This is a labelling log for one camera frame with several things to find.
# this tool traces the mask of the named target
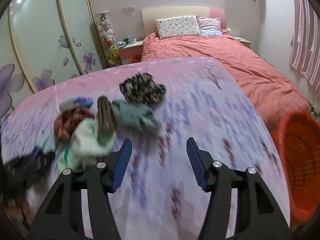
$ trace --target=pink duvet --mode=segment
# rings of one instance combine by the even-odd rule
[[[310,111],[308,101],[293,82],[230,35],[159,40],[153,33],[143,41],[142,61],[203,56],[221,62],[257,108],[269,131],[288,112]]]

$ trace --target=orange laundry basket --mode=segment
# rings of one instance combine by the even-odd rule
[[[288,182],[291,223],[305,223],[320,202],[320,126],[295,112],[280,120],[272,138]]]
[[[141,55],[136,55],[131,59],[131,63],[141,62]]]

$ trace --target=black cloth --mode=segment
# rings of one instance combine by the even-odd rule
[[[166,93],[163,84],[153,81],[149,73],[139,73],[119,84],[120,91],[129,103],[153,104],[158,103]]]

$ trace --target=teal cloth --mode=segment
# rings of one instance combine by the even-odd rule
[[[97,120],[82,120],[72,134],[69,147],[59,155],[59,173],[66,168],[79,171],[83,163],[96,162],[96,157],[107,156],[112,152],[115,141],[115,131],[98,133]]]
[[[145,104],[114,100],[111,108],[117,126],[129,127],[140,132],[151,132],[153,134],[157,134],[161,127],[161,123],[155,118],[152,109]]]
[[[41,149],[44,154],[55,152],[57,148],[57,141],[53,135],[53,130],[48,129],[37,138],[36,147]]]

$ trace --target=electrical outlet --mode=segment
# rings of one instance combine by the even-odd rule
[[[130,10],[134,10],[135,8],[134,8],[134,5],[130,5],[130,6],[128,6],[128,7],[124,7],[124,10],[125,11],[130,11]]]

